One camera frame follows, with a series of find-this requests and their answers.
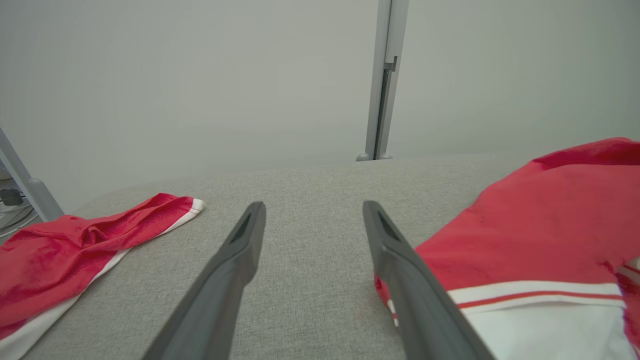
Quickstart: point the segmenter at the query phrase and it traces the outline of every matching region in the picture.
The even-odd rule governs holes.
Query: white fabric
[[[186,223],[204,208],[204,202],[199,199],[193,199],[191,209],[174,222],[167,230],[160,235],[166,234],[176,227]],[[89,285],[111,270],[117,263],[124,258],[130,249],[118,251],[111,258],[104,268],[97,273],[89,282]],[[40,339],[40,337],[62,316],[76,301],[82,296],[82,293],[74,298],[68,299],[43,313],[32,317],[18,331],[0,340],[0,360],[18,360]]]
[[[389,299],[389,301],[387,301],[387,306],[389,307],[389,310],[391,310],[391,314],[394,317],[394,325],[398,327],[398,318],[396,316],[396,307],[394,306],[394,301]]]
[[[592,299],[587,297],[571,297],[564,295],[538,295],[538,296],[527,296],[520,297],[513,300],[496,302],[494,304],[466,307],[462,309],[462,312],[466,315],[476,314],[476,313],[484,313],[486,311],[494,311],[500,309],[507,309],[509,307],[515,306],[525,306],[535,303],[544,304],[546,302],[566,302],[572,304],[583,304],[583,305],[599,305],[599,306],[614,306],[614,307],[625,307],[624,300],[613,300],[613,299]]]
[[[467,319],[497,360],[637,360],[620,307],[549,302]]]
[[[518,293],[534,291],[565,291],[577,294],[602,294],[622,296],[617,284],[581,284],[579,282],[562,281],[509,281],[496,282],[471,288],[451,290],[449,296],[456,304],[464,304],[477,300],[491,299]]]

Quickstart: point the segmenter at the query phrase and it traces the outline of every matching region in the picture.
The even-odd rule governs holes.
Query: red cloth
[[[189,213],[192,197],[158,194],[110,217],[65,215],[20,230],[0,247],[0,340],[32,316],[78,296],[119,251]]]
[[[545,284],[477,296],[460,289],[618,283],[616,272],[640,256],[640,143],[612,138],[532,160],[415,250],[462,309],[541,295],[630,302],[633,294],[626,324],[628,336],[637,334],[630,327],[640,322],[639,292],[627,282],[623,296],[540,288]],[[375,285],[387,303],[388,289],[377,276]],[[629,338],[640,345],[637,336]]]

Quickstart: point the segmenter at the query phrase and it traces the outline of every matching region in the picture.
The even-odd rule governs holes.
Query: cable
[[[12,223],[12,224],[10,224],[10,225],[5,225],[5,226],[0,227],[0,230],[4,230],[4,229],[7,229],[7,228],[9,228],[9,227],[11,227],[11,226],[14,226],[14,225],[16,225],[16,224],[19,224],[21,221],[23,221],[23,220],[24,220],[24,219],[26,219],[29,215],[31,215],[31,213],[32,213],[32,212],[33,212],[33,208],[31,208],[31,211],[29,211],[29,212],[27,213],[27,215],[24,215],[20,220],[18,220],[18,221],[16,221],[16,222]]]
[[[34,221],[37,217],[38,217],[38,215],[32,216],[29,220],[24,222],[24,224],[16,227],[15,229],[9,231],[8,233],[4,233],[4,234],[0,235],[0,238],[4,238],[5,236],[11,235],[13,233],[16,233],[18,230],[22,229],[23,227],[27,226],[27,224],[29,224],[30,222]]]
[[[9,214],[9,213],[14,213],[16,211],[22,210],[22,209],[26,209],[28,207],[30,207],[31,204],[25,204],[23,206],[20,206],[18,208],[14,208],[14,209],[9,209],[9,210],[0,210],[0,214]]]

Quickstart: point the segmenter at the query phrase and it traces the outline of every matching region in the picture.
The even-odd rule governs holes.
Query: black object
[[[5,189],[0,190],[0,199],[7,206],[20,205],[24,202],[22,200],[22,196],[20,195],[20,190],[16,189]]]
[[[265,221],[264,204],[250,204],[144,360],[228,358],[242,293],[257,271]]]
[[[391,292],[407,359],[493,360],[438,279],[375,201],[362,205],[374,271]]]

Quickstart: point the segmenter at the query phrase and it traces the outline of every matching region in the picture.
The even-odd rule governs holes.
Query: red stripe
[[[484,299],[484,300],[478,300],[478,301],[465,302],[465,303],[462,303],[462,304],[458,304],[458,307],[460,309],[465,309],[466,307],[494,304],[496,302],[502,302],[502,301],[513,300],[513,299],[520,299],[520,298],[523,298],[523,297],[540,296],[540,295],[565,295],[565,296],[571,296],[571,297],[586,297],[586,298],[589,298],[589,299],[622,300],[622,296],[620,296],[620,295],[581,294],[581,293],[570,293],[568,291],[532,291],[532,292],[529,292],[529,293],[518,293],[518,294],[511,294],[511,295],[505,295],[505,296],[500,296],[500,297],[494,297],[494,298],[491,298],[491,299]]]
[[[623,265],[622,267],[627,269],[627,270],[631,270],[631,271],[635,272],[636,274],[640,274],[640,270],[638,270],[636,268],[632,268],[631,266]]]

